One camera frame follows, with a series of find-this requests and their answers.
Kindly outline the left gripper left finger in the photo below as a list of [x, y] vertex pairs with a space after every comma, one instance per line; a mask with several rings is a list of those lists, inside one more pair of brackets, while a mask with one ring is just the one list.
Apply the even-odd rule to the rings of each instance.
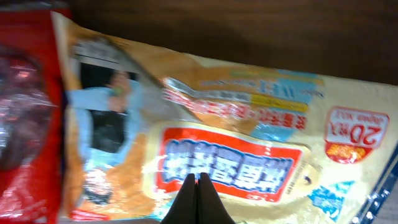
[[197, 211], [196, 189], [195, 175], [188, 174], [160, 224], [194, 224]]

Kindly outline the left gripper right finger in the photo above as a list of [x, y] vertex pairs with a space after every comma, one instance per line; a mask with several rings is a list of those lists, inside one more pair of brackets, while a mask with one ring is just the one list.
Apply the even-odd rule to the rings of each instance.
[[197, 184], [197, 223], [235, 224], [227, 213], [209, 175], [202, 172]]

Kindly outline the yellow snack bag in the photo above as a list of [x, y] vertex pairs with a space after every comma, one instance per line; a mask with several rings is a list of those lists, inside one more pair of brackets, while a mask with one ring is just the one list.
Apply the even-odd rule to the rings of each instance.
[[396, 180], [397, 87], [176, 52], [52, 14], [63, 214], [163, 219], [208, 174], [236, 223], [371, 223]]

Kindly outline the red snack bag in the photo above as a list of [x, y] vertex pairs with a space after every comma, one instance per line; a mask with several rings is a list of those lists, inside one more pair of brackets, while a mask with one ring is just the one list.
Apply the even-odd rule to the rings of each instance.
[[63, 87], [51, 10], [1, 8], [1, 223], [55, 223]]

